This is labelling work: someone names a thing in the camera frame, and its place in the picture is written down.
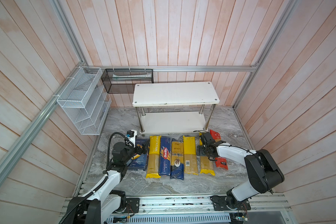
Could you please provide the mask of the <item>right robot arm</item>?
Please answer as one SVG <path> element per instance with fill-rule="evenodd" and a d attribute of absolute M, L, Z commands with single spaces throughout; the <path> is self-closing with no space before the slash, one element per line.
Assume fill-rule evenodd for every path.
<path fill-rule="evenodd" d="M 209 160 L 226 158 L 244 165 L 247 170 L 247 181 L 228 190 L 226 196 L 210 197 L 215 211 L 248 210 L 249 198 L 270 192 L 272 188 L 284 182 L 283 172 L 267 150 L 248 150 L 225 141 L 216 141 L 208 132 L 200 133 L 199 138 L 202 145 L 198 146 L 197 150 Z"/>

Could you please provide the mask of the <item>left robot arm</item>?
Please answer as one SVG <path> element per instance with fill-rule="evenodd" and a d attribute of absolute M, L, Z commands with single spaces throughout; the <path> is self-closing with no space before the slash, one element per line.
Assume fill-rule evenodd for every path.
<path fill-rule="evenodd" d="M 104 176 L 87 193 L 81 197 L 74 197 L 68 204 L 65 215 L 61 218 L 61 224 L 106 224 L 113 213 L 128 213 L 119 221 L 128 221 L 134 210 L 127 201 L 124 191 L 115 190 L 125 176 L 129 162 L 137 155 L 147 153 L 147 147 L 136 146 L 136 130 L 129 130 L 126 134 L 114 132 L 108 143 L 110 148 L 112 138 L 115 135 L 123 137 L 123 142 L 115 143 L 112 150 L 107 152 L 107 164 L 103 171 Z"/>

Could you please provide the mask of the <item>red spaghetti bag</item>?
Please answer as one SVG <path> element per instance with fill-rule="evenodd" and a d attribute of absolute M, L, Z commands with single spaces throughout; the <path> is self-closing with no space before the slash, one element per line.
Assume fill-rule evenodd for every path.
<path fill-rule="evenodd" d="M 220 133 L 215 132 L 215 131 L 213 131 L 213 130 L 210 130 L 210 134 L 212 135 L 213 139 L 214 139 L 216 142 L 221 141 Z M 226 161 L 225 158 L 223 158 L 223 157 L 218 157 L 218 158 L 216 158 L 215 163 L 216 163 L 216 167 L 217 167 L 217 168 L 222 168 L 222 169 L 228 170 L 228 165 L 227 165 L 227 161 Z"/>

